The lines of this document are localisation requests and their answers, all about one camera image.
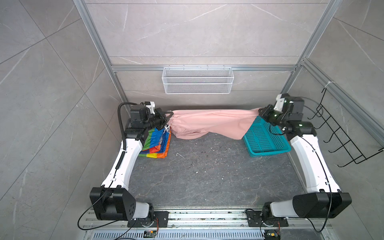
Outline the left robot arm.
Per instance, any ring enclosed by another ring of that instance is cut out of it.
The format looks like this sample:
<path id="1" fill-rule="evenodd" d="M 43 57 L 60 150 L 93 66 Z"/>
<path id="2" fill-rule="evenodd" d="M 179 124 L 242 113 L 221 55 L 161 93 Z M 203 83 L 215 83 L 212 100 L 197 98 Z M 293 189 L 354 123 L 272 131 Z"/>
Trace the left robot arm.
<path id="1" fill-rule="evenodd" d="M 129 181 L 149 131 L 163 129 L 172 116 L 173 112 L 163 112 L 144 104 L 133 106 L 132 118 L 126 125 L 121 117 L 118 118 L 122 135 L 118 156 L 101 186 L 92 188 L 90 192 L 91 208 L 98 220 L 154 222 L 153 205 L 138 202 L 129 193 Z"/>

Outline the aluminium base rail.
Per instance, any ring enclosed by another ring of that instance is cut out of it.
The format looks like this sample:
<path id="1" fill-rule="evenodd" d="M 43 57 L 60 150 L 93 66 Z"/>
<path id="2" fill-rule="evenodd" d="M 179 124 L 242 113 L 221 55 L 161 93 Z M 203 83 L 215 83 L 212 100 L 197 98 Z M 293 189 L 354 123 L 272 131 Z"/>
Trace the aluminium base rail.
<path id="1" fill-rule="evenodd" d="M 155 208 L 154 221 L 98 221 L 94 211 L 80 220 L 79 240 L 336 240 L 321 219 L 263 221 L 261 207 Z"/>

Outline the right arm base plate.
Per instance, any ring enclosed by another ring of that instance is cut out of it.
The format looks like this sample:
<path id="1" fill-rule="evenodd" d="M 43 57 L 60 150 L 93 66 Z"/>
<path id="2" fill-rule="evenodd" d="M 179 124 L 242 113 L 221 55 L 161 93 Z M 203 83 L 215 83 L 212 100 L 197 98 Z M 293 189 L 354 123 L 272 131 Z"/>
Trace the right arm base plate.
<path id="1" fill-rule="evenodd" d="M 253 209 L 245 210 L 249 227 L 288 227 L 288 221 L 285 218 L 268 217 L 262 211 Z"/>

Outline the rainbow striped shorts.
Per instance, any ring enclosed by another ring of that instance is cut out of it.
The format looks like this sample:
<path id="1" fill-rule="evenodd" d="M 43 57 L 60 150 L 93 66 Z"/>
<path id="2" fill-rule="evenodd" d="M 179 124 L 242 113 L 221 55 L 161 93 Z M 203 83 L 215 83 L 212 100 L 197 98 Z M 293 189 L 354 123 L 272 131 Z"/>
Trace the rainbow striped shorts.
<path id="1" fill-rule="evenodd" d="M 149 131 L 149 135 L 145 141 L 139 157 L 164 159 L 168 155 L 171 143 L 171 129 L 156 128 Z"/>

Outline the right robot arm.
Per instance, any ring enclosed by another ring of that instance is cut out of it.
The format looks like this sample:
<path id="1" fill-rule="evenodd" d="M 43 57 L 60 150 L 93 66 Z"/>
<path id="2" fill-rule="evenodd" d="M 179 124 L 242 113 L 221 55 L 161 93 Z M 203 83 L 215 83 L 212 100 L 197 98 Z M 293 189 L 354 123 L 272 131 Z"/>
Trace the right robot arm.
<path id="1" fill-rule="evenodd" d="M 302 113 L 291 108 L 284 112 L 268 105 L 259 109 L 259 116 L 273 126 L 280 127 L 297 154 L 305 178 L 306 192 L 291 200 L 267 202 L 261 217 L 264 221 L 282 218 L 333 219 L 351 203 L 333 179 L 319 146 L 317 133 L 310 122 L 302 121 Z"/>

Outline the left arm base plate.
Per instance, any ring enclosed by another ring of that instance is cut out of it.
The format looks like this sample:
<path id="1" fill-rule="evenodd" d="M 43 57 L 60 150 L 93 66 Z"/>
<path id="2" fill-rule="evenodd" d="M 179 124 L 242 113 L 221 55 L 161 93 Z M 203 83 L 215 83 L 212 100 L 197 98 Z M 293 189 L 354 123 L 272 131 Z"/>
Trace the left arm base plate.
<path id="1" fill-rule="evenodd" d="M 131 228 L 166 228 L 169 221 L 169 212 L 150 212 L 147 218 L 132 219 L 128 222 L 127 227 Z"/>

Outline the aluminium frame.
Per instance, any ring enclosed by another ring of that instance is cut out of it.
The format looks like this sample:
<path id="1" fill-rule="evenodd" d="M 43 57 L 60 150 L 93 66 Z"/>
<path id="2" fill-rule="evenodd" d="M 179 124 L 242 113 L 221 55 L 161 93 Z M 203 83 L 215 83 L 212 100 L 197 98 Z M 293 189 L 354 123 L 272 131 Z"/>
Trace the aluminium frame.
<path id="1" fill-rule="evenodd" d="M 384 75 L 375 66 L 384 55 L 363 67 L 363 52 L 337 42 L 339 51 L 323 44 L 319 34 L 335 1 L 76 1 L 96 48 L 111 72 L 118 92 L 132 101 L 154 101 L 165 109 L 254 109 L 272 102 L 278 92 L 320 85 L 307 72 L 289 82 L 309 43 L 309 57 L 330 76 L 327 86 L 339 87 L 356 108 L 384 122 Z M 165 93 L 167 67 L 230 67 L 234 82 L 229 94 Z"/>

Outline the pink shorts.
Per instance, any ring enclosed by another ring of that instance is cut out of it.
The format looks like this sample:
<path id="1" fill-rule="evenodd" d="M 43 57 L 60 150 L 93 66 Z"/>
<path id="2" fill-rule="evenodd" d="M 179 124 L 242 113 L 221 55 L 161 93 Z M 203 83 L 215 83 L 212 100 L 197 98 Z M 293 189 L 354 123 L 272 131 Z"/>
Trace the pink shorts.
<path id="1" fill-rule="evenodd" d="M 240 140 L 259 115 L 259 109 L 177 110 L 173 113 L 169 125 L 178 139 L 194 140 L 214 133 Z"/>

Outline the teal plastic basket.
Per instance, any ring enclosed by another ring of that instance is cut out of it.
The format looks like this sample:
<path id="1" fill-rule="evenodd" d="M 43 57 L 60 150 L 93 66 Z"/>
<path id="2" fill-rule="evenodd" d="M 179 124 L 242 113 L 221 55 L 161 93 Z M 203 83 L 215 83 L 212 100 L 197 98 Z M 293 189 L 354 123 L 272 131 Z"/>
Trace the teal plastic basket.
<path id="1" fill-rule="evenodd" d="M 279 127 L 273 127 L 256 117 L 243 140 L 251 157 L 271 156 L 291 151 L 291 146 Z"/>

